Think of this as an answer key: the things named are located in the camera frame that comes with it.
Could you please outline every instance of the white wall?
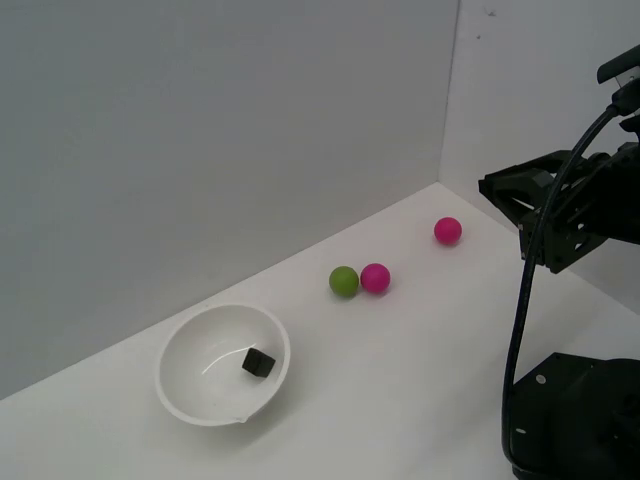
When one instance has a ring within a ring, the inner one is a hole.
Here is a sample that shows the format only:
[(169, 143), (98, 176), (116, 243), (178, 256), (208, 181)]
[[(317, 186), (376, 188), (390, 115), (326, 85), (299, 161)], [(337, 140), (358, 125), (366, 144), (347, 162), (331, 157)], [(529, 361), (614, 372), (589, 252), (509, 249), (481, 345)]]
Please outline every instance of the white wall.
[[(638, 0), (462, 0), (440, 180), (506, 223), (478, 179), (571, 149), (616, 88), (598, 66), (640, 44), (638, 19)], [(590, 151), (634, 140), (616, 123)], [(640, 313), (640, 247), (610, 240), (573, 270)]]
[(434, 182), (456, 11), (1, 1), (0, 397)]

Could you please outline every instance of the bowl rim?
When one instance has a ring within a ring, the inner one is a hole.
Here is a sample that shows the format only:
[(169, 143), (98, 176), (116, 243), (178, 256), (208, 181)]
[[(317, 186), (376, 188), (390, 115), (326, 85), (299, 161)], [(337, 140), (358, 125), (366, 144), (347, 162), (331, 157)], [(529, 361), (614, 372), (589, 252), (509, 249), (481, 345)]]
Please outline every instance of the bowl rim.
[[(252, 412), (247, 413), (243, 418), (229, 418), (228, 420), (206, 420), (206, 419), (188, 415), (184, 413), (182, 410), (178, 409), (176, 406), (174, 406), (173, 403), (171, 403), (171, 401), (167, 398), (166, 394), (164, 393), (164, 388), (162, 387), (162, 382), (160, 381), (160, 368), (161, 368), (162, 359), (164, 358), (166, 350), (169, 347), (169, 344), (171, 343), (173, 338), (178, 334), (178, 332), (180, 332), (184, 327), (186, 327), (187, 324), (190, 323), (193, 319), (202, 315), (203, 313), (209, 312), (211, 310), (223, 308), (223, 307), (249, 308), (249, 309), (258, 311), (263, 315), (265, 315), (267, 318), (269, 318), (271, 322), (276, 326), (276, 328), (280, 332), (280, 336), (282, 337), (282, 340), (284, 343), (284, 359), (282, 361), (282, 368), (280, 369), (280, 375), (276, 380), (273, 391), (271, 392), (270, 395), (268, 395), (264, 399), (264, 401), (260, 405), (257, 405)], [(156, 362), (155, 362), (154, 383), (156, 387), (156, 393), (162, 405), (164, 405), (164, 407), (173, 416), (175, 416), (176, 418), (179, 418), (184, 422), (190, 423), (192, 425), (198, 425), (201, 427), (218, 427), (222, 425), (231, 425), (234, 423), (245, 423), (249, 418), (251, 418), (253, 415), (258, 413), (267, 403), (269, 403), (269, 401), (278, 392), (278, 390), (280, 390), (280, 386), (282, 385), (282, 382), (284, 381), (284, 378), (287, 375), (287, 371), (289, 370), (290, 359), (291, 359), (291, 344), (289, 341), (289, 335), (287, 334), (287, 331), (285, 330), (280, 320), (278, 320), (278, 318), (269, 310), (266, 310), (265, 308), (259, 307), (257, 305), (252, 305), (249, 303), (217, 303), (217, 304), (207, 305), (205, 308), (198, 309), (196, 312), (189, 315), (186, 319), (182, 320), (178, 324), (178, 326), (173, 329), (173, 331), (169, 335), (169, 338), (165, 341), (162, 349), (160, 350), (160, 354), (158, 355), (158, 358), (156, 359)]]

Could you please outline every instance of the white bowl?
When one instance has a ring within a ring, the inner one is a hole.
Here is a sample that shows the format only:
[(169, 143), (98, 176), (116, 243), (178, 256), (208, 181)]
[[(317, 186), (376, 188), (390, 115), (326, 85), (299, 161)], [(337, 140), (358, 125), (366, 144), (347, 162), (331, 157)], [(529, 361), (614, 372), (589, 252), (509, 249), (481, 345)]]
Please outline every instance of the white bowl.
[[(267, 378), (242, 368), (249, 348), (276, 360)], [(162, 350), (155, 372), (162, 404), (201, 426), (244, 423), (282, 385), (291, 347), (282, 324), (249, 305), (220, 305), (180, 325)]]

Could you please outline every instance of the white table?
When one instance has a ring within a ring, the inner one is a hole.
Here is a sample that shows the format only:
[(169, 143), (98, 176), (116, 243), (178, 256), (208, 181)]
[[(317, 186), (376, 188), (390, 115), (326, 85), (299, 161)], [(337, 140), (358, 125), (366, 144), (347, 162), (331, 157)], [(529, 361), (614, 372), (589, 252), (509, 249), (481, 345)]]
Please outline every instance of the white table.
[[(445, 215), (463, 224), (455, 248), (432, 240)], [(374, 261), (392, 272), (385, 296), (330, 294), (335, 266)], [(498, 414), (521, 269), (513, 233), (432, 185), (0, 402), (0, 478), (510, 479)], [(158, 349), (234, 301), (285, 324), (289, 376), (245, 425), (183, 424), (155, 396)], [(555, 350), (640, 351), (637, 316), (568, 272), (539, 270), (527, 330), (522, 373)]]

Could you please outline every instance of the white surface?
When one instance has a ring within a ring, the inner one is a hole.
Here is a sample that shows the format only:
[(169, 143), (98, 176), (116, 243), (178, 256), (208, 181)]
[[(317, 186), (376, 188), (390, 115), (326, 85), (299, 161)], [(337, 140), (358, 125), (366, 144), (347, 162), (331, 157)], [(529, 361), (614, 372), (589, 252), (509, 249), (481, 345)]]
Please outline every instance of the white surface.
[[(440, 181), (506, 223), (478, 193), (488, 173), (570, 150), (611, 100), (598, 67), (640, 44), (637, 0), (462, 0)], [(635, 141), (614, 122), (590, 149)], [(609, 241), (573, 271), (640, 312), (640, 248)]]
[[(243, 370), (251, 348), (275, 360), (266, 378)], [(244, 423), (276, 394), (290, 359), (289, 336), (273, 314), (249, 305), (207, 307), (169, 338), (155, 370), (156, 392), (169, 412), (193, 425)]]
[(0, 398), (437, 180), (453, 0), (0, 0)]
[[(455, 248), (432, 237), (458, 218)], [(381, 297), (334, 297), (336, 265), (378, 261)], [(499, 403), (522, 263), (516, 236), (439, 184), (0, 402), (12, 480), (511, 479)], [(638, 317), (579, 277), (536, 277), (520, 371), (555, 350), (638, 355)], [(291, 337), (286, 381), (243, 425), (187, 425), (153, 363), (171, 331), (220, 302), (264, 305)]]

